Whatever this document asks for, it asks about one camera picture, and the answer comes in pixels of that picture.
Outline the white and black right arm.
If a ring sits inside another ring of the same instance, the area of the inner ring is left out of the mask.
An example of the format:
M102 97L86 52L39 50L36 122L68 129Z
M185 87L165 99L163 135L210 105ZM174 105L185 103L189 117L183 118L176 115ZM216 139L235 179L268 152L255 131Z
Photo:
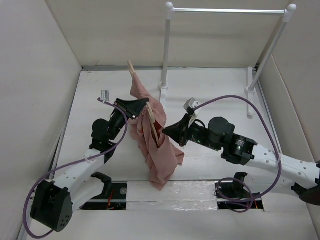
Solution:
M320 166L275 153L253 139L238 135L235 126L223 117L212 118L205 127L199 120L191 122L185 114L182 120L162 132L181 147L188 142L214 151L234 165L262 169L276 174L277 183L272 192L298 197L310 205L320 204Z

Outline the beige wooden hanger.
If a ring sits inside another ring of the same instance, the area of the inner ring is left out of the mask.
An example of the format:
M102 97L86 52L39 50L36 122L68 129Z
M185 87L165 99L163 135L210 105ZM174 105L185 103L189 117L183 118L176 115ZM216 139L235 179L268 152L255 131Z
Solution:
M138 79L138 77L136 77L136 71L135 71L131 61L127 61L127 66L128 66L129 73L132 77L132 80ZM153 136L153 139L155 140L156 145L158 147L160 141L159 141L159 137L158 137L158 132L155 127L156 119L155 119L152 107L149 102L146 103L146 106L147 106L147 112L148 112L151 130L152 130L152 136Z

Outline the pink t shirt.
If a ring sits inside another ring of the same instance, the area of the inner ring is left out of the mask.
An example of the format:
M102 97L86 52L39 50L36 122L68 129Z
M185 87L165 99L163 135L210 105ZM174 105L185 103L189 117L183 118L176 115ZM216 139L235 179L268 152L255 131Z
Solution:
M135 120L129 121L130 134L145 157L149 168L149 181L154 188L161 191L176 168L183 164L185 154L162 133L167 121L163 105L150 95L136 73L132 76L130 95L138 100L149 99L141 114Z

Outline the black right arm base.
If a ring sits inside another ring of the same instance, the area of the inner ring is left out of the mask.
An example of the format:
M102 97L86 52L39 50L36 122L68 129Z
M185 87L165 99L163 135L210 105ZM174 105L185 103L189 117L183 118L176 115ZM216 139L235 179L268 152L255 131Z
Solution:
M261 198L253 203L248 201L250 192L240 182L233 179L220 180L215 183L214 195L217 198L218 210L230 210L233 212L245 212L250 204L252 210L264 210Z

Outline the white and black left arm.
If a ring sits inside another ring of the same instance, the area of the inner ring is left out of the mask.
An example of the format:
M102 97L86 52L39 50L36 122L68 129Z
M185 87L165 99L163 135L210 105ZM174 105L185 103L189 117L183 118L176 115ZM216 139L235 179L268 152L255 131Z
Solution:
M119 143L113 141L118 134L128 130L128 121L135 120L149 101L116 99L109 120L100 118L92 124L92 142L82 159L64 165L67 170L55 179L43 178L35 185L30 217L61 232L87 201L96 196L107 198L112 179L98 170L114 155Z

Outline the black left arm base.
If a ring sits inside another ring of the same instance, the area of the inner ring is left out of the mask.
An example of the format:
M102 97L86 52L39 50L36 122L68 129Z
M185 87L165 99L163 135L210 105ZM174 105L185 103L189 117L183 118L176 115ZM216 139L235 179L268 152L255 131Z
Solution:
M104 186L102 192L82 205L80 210L124 211L127 209L127 182L113 181L111 177L101 172L96 172L91 177L99 179Z

